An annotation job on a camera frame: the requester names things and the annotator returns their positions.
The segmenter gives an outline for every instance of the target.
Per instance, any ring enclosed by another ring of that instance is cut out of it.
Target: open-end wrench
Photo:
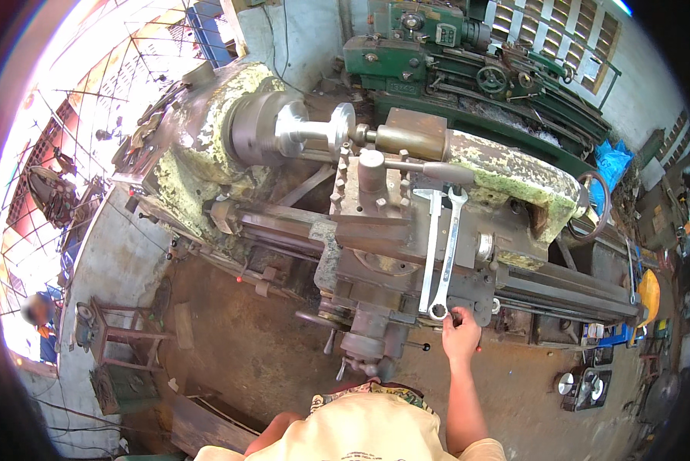
[[[445,193],[434,189],[414,189],[415,196],[427,198],[430,201],[430,232],[427,238],[427,260],[425,261],[425,275],[422,279],[422,294],[420,295],[420,313],[427,313],[432,287],[432,273],[435,269],[435,253],[437,252],[437,230],[442,213],[442,197]]]
[[[445,246],[445,258],[442,260],[442,273],[440,274],[440,284],[437,286],[435,299],[430,304],[428,314],[434,320],[442,320],[450,315],[448,310],[448,287],[450,277],[453,274],[453,264],[455,263],[455,248],[458,246],[458,231],[460,228],[460,212],[465,202],[468,201],[468,194],[465,189],[461,189],[459,196],[455,195],[453,189],[448,191],[448,197],[453,202],[453,213],[450,217],[450,230],[448,231],[448,244]],[[443,313],[438,316],[435,308],[442,306]]]

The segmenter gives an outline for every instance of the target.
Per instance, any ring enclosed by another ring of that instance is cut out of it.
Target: concrete floor
[[[251,285],[236,283],[200,258],[190,256],[172,270],[165,326],[174,331],[174,304],[189,302],[194,349],[163,342],[159,359],[180,392],[218,394],[229,405],[226,411],[262,430],[280,411],[306,414],[313,394],[341,386],[335,381],[338,349],[331,356],[322,354],[329,331],[294,317],[303,308],[297,302],[260,297]],[[433,347],[429,352],[408,347],[394,381],[422,390],[444,421],[449,373],[440,336],[420,330],[410,339]],[[639,350],[615,350],[603,408],[571,413],[561,410],[555,380],[578,365],[577,353],[553,350],[549,355],[549,349],[500,343],[490,334],[481,345],[473,373],[489,433],[504,445],[507,459],[625,458],[638,427],[622,407],[639,388]],[[354,384],[363,380],[364,375],[354,373],[345,378]],[[444,443],[444,427],[441,437]]]

